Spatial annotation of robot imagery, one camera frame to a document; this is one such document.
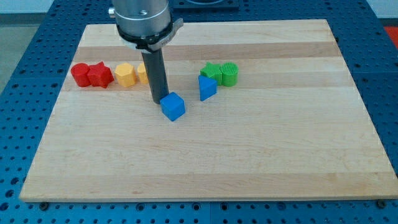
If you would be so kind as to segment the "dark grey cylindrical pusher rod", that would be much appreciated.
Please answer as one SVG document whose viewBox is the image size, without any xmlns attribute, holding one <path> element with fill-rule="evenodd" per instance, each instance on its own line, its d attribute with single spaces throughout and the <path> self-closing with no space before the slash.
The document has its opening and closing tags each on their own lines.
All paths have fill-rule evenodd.
<svg viewBox="0 0 398 224">
<path fill-rule="evenodd" d="M 146 68 L 152 99 L 155 104 L 159 105 L 161 99 L 169 94 L 162 50 L 159 49 L 152 53 L 142 53 L 142 58 Z"/>
</svg>

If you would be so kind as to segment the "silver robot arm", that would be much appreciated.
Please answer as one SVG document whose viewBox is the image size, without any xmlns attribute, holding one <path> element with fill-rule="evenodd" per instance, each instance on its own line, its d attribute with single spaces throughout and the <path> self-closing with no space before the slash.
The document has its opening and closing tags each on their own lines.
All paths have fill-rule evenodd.
<svg viewBox="0 0 398 224">
<path fill-rule="evenodd" d="M 111 4 L 108 14 L 116 20 L 123 42 L 141 52 L 152 99 L 159 105 L 169 94 L 162 48 L 183 26 L 183 19 L 173 19 L 168 0 L 112 0 Z"/>
</svg>

